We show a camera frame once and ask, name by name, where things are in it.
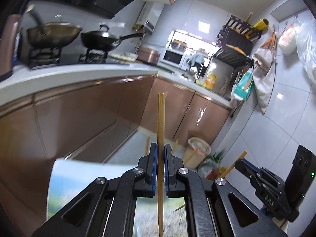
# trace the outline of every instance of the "yellow bottle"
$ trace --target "yellow bottle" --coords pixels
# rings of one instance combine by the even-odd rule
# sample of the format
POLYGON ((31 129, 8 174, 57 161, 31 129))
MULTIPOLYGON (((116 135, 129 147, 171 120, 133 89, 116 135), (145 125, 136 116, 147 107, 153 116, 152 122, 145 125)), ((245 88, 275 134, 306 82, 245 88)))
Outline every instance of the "yellow bottle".
POLYGON ((208 73, 205 80, 205 87, 209 90, 213 90, 217 81, 217 75, 214 73, 208 73))

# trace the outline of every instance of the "metal screw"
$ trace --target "metal screw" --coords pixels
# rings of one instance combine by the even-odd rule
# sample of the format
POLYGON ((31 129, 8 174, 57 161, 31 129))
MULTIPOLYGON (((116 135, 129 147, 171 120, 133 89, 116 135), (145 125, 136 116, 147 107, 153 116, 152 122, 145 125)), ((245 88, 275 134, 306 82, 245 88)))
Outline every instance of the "metal screw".
POLYGON ((179 168, 179 173, 180 173, 180 174, 185 175, 185 174, 187 174, 188 172, 189 172, 189 170, 188 170, 187 168, 185 168, 185 167, 179 168))
POLYGON ((225 185, 226 184, 226 180, 224 178, 217 178, 216 179, 216 183, 218 185, 225 185))
POLYGON ((138 175, 138 174, 141 174, 143 172, 143 169, 141 167, 136 167, 136 168, 134 168, 133 172, 138 175))
POLYGON ((98 177, 98 178, 95 180, 95 182, 96 182, 97 184, 104 184, 105 181, 106 181, 106 178, 103 177, 103 176, 98 177))

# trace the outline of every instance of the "beige trash bin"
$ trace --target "beige trash bin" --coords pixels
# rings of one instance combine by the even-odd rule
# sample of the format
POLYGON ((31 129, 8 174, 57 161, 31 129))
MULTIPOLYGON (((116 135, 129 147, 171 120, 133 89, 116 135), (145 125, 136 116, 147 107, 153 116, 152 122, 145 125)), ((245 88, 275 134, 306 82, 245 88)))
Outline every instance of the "beige trash bin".
POLYGON ((195 169, 211 153, 210 145, 198 137, 192 137, 188 140, 188 147, 182 157, 186 168, 195 169))

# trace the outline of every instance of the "cabinet door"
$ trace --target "cabinet door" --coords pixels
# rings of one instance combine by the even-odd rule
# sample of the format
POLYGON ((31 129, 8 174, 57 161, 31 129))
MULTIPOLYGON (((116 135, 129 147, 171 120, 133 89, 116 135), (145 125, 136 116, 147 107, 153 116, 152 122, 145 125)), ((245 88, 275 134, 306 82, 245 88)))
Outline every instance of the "cabinet door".
POLYGON ((185 147, 191 137, 199 137, 211 145, 228 115, 229 110, 195 94, 175 139, 185 147))
POLYGON ((141 126, 157 133, 158 94, 165 93, 165 137, 172 140, 191 102, 193 92, 182 90, 155 78, 142 117, 141 126))
POLYGON ((117 120, 124 83, 100 84, 38 102, 35 107, 52 162, 117 120))
POLYGON ((135 112, 132 118, 130 129, 128 131, 128 135, 130 135, 140 125, 140 121, 142 120, 146 102, 151 91, 153 82, 154 77, 148 77, 143 79, 142 87, 139 91, 138 100, 135 105, 135 112))
POLYGON ((45 221, 51 174, 32 106, 0 118, 0 133, 0 203, 15 226, 30 233, 45 221))
POLYGON ((115 126, 95 139, 85 150, 79 153, 75 159, 101 163, 112 152, 114 133, 115 126))
POLYGON ((128 137, 131 121, 137 110, 136 105, 142 82, 142 79, 136 79, 125 83, 115 128, 113 150, 128 137))

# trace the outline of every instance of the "bamboo stick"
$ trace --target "bamboo stick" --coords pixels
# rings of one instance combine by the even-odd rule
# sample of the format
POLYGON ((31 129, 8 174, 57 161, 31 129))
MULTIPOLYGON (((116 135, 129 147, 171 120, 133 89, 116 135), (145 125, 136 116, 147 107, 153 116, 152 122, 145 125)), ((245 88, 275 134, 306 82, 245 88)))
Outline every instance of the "bamboo stick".
POLYGON ((163 149, 165 147, 165 94, 158 94, 158 229, 159 237, 163 233, 163 196, 164 196, 164 162, 163 162, 163 149))
POLYGON ((173 149, 172 149, 172 155, 174 155, 174 153, 176 152, 176 148, 178 146, 178 142, 179 142, 179 139, 177 139, 173 145, 173 149))
POLYGON ((146 144, 145 144, 145 156, 149 155, 149 152, 148 152, 148 145, 149 145, 149 141, 150 141, 150 134, 147 135, 146 137, 146 144))
MULTIPOLYGON (((243 159, 243 158, 247 155, 247 153, 248 153, 247 151, 244 151, 244 152, 239 156, 239 158, 236 159, 236 161, 243 159)), ((230 173, 230 171, 232 171, 232 170, 234 169, 234 167, 235 167, 235 162, 234 162, 234 164, 231 165, 228 169, 226 169, 226 171, 225 171, 223 174, 221 174, 221 175, 219 176, 219 178, 225 178, 225 177, 230 173)))

